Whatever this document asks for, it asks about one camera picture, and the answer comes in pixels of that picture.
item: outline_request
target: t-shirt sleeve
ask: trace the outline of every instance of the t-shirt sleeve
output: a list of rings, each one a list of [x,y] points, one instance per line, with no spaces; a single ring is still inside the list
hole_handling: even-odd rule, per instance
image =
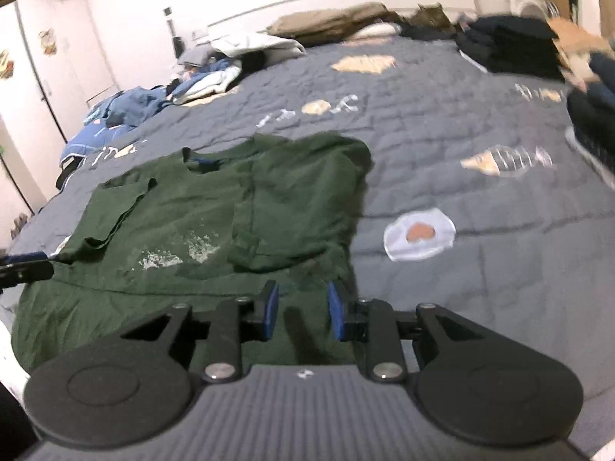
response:
[[[85,213],[58,258],[61,261],[85,259],[104,250],[125,218],[156,185],[156,179],[121,186],[100,186],[91,195]]]

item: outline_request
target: sticker on cabinet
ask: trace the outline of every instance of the sticker on cabinet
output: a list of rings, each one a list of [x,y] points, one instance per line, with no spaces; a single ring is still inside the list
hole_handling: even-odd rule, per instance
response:
[[[58,53],[58,47],[56,45],[56,39],[55,34],[53,33],[53,29],[41,31],[39,33],[39,38],[41,39],[42,52],[45,55],[55,55]]]
[[[0,52],[0,79],[7,80],[13,76],[15,63],[8,58],[8,50]]]

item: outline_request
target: white cabinet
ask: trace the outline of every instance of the white cabinet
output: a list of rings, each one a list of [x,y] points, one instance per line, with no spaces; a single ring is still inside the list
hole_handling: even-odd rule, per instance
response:
[[[41,46],[41,33],[49,30],[55,36],[51,54]],[[37,211],[58,192],[66,140],[82,128],[93,99],[116,91],[115,81],[85,0],[17,0],[0,7],[3,50],[14,69],[10,78],[0,78],[0,146],[19,191]],[[3,201],[14,197],[5,192],[5,177],[0,174]],[[19,214],[11,206],[0,204],[6,208],[0,212],[0,244],[5,215]]]
[[[55,180],[65,141],[36,81],[14,3],[0,8],[0,29],[0,50],[7,50],[15,63],[13,76],[0,79],[0,146],[7,157],[19,156],[48,200],[57,194]],[[20,170],[15,175],[19,180],[26,178]]]
[[[67,140],[81,128],[88,101],[113,86],[85,0],[17,0],[32,61]],[[53,53],[41,37],[50,33]]]

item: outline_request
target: green t-shirt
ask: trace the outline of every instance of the green t-shirt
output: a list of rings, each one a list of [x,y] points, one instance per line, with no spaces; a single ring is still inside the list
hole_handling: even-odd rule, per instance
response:
[[[256,135],[217,154],[183,149],[100,185],[53,279],[22,295],[17,360],[32,371],[172,303],[211,310],[273,279],[282,294],[274,338],[244,343],[244,358],[351,362],[331,335],[327,283],[351,279],[347,249],[370,167],[365,144],[335,133]]]

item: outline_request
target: white pillow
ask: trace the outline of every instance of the white pillow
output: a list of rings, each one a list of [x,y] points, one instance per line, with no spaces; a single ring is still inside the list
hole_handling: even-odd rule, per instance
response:
[[[402,27],[394,22],[376,22],[370,24],[363,29],[358,30],[355,34],[348,36],[347,40],[362,40],[363,38],[375,38],[377,36],[398,36],[402,32]]]

